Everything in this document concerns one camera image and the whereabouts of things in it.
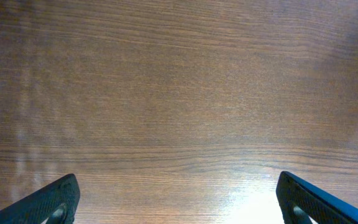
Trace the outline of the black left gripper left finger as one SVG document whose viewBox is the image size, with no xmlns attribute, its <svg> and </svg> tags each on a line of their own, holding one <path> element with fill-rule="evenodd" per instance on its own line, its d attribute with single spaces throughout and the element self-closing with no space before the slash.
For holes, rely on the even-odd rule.
<svg viewBox="0 0 358 224">
<path fill-rule="evenodd" d="M 0 210 L 0 223 L 72 224 L 80 200 L 74 174 L 67 174 Z"/>
</svg>

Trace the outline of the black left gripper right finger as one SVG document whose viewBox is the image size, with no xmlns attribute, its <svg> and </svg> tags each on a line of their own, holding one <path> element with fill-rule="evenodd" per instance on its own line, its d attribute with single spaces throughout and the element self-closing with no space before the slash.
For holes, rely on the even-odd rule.
<svg viewBox="0 0 358 224">
<path fill-rule="evenodd" d="M 358 224 L 358 208 L 288 171 L 280 173 L 276 195 L 286 224 Z"/>
</svg>

